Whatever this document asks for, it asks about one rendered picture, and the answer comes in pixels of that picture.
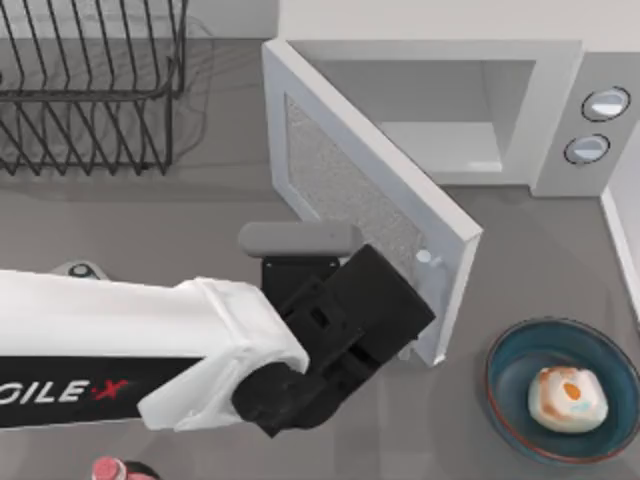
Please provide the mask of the white microwave door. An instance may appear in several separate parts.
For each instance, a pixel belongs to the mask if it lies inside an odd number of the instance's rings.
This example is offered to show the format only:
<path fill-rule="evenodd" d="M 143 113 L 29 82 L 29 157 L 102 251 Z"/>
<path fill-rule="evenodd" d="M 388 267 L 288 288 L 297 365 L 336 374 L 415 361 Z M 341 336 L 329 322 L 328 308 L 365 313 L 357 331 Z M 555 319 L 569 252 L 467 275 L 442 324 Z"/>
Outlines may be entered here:
<path fill-rule="evenodd" d="M 262 60 L 274 189 L 304 220 L 359 228 L 436 315 L 402 355 L 443 362 L 482 227 L 288 42 Z"/>

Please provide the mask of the blue bowl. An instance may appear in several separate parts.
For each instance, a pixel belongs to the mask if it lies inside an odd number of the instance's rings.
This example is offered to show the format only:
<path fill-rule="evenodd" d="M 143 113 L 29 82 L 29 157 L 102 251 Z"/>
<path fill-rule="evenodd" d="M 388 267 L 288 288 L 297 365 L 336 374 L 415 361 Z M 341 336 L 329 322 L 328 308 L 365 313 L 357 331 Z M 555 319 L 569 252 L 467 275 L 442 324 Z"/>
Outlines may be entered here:
<path fill-rule="evenodd" d="M 556 365 L 582 367 L 596 375 L 609 406 L 600 426 L 586 433 L 559 433 L 529 413 L 529 385 L 540 370 Z M 542 317 L 507 328 L 487 352 L 483 383 L 496 431 L 519 453 L 540 463 L 601 463 L 640 435 L 640 372 L 610 337 L 577 320 Z"/>

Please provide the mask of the white toasted bread bun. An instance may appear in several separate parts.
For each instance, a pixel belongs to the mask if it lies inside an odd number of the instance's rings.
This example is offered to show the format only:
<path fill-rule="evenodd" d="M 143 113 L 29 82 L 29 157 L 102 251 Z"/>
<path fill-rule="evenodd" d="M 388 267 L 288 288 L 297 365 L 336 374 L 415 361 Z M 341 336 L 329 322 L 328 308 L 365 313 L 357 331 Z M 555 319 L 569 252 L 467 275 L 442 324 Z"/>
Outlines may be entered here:
<path fill-rule="evenodd" d="M 591 370 L 554 366 L 541 369 L 530 382 L 528 411 L 548 430 L 582 434 L 606 420 L 609 403 Z"/>

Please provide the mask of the pale microwave oven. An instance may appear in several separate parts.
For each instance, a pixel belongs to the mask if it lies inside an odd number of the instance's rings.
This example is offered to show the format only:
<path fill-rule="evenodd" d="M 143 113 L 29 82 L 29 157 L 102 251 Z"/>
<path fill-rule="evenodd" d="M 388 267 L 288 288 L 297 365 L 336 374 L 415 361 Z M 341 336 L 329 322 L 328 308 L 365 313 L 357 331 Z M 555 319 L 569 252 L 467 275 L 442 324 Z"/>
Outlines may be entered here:
<path fill-rule="evenodd" d="M 628 55 L 586 55 L 577 42 L 287 41 L 434 182 L 526 185 L 541 196 L 599 194 L 634 121 Z M 595 91 L 631 95 L 624 114 L 590 122 Z M 574 165 L 564 149 L 601 134 L 605 157 Z"/>

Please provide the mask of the small microwave knob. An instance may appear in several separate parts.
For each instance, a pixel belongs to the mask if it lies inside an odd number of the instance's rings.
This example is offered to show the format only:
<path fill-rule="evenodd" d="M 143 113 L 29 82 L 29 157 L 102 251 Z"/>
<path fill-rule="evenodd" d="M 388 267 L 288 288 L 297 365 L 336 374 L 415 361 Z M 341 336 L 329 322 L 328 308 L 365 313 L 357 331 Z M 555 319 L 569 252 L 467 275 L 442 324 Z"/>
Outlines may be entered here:
<path fill-rule="evenodd" d="M 603 159 L 610 149 L 609 139 L 594 134 L 573 139 L 564 149 L 564 158 L 574 165 L 589 165 Z"/>

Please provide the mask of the large microwave knob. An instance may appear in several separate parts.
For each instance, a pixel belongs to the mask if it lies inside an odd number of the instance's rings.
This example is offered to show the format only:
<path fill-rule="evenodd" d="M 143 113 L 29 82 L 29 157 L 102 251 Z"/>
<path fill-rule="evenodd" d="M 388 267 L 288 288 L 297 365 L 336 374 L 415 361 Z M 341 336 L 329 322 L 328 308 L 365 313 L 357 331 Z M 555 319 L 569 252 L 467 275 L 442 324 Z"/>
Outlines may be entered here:
<path fill-rule="evenodd" d="M 589 94 L 582 103 L 581 113 L 590 122 L 607 122 L 624 114 L 630 104 L 630 93 L 614 86 Z"/>

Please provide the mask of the dark bottle with red cap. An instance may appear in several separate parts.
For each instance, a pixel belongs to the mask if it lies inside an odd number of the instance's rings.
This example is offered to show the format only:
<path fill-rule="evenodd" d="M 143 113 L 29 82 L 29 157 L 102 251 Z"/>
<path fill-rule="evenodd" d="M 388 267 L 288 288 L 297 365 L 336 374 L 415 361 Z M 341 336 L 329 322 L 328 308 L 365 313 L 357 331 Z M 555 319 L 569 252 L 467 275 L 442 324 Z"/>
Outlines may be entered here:
<path fill-rule="evenodd" d="M 102 456 L 93 462 L 91 480 L 162 480 L 150 466 L 135 460 Z"/>

